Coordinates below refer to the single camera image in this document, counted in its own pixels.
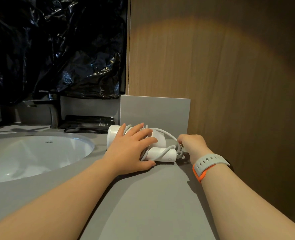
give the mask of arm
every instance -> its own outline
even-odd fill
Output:
[[[213,153],[200,135],[178,138],[191,163]],[[221,240],[295,239],[295,224],[265,201],[224,164],[210,168],[202,186]]]
[[[76,240],[89,215],[112,180],[126,173],[148,170],[153,161],[139,161],[144,148],[157,142],[143,124],[125,136],[119,129],[104,157],[89,168],[0,221],[2,239]]]

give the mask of person's left arm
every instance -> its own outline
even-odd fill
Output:
[[[142,150],[157,142],[156,138],[145,138],[151,129],[142,128],[143,124],[134,126],[123,136],[123,124],[102,159],[1,220],[0,240],[76,240],[115,177],[155,165],[139,161]]]

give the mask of sink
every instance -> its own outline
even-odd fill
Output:
[[[73,164],[94,149],[84,136],[60,132],[0,135],[0,182],[35,176]]]

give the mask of watch strap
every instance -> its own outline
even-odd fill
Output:
[[[199,182],[205,177],[206,171],[216,165],[216,164],[225,164],[230,166],[230,164],[218,154],[207,154],[197,160],[193,165],[193,173],[198,179]]]

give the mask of bathroom counter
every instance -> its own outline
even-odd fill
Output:
[[[9,125],[0,133],[60,132],[48,126]],[[0,183],[0,220],[80,173],[106,150],[106,134],[80,134],[95,149],[86,158],[47,173]],[[201,185],[181,160],[116,178],[104,193],[81,240],[219,239]]]

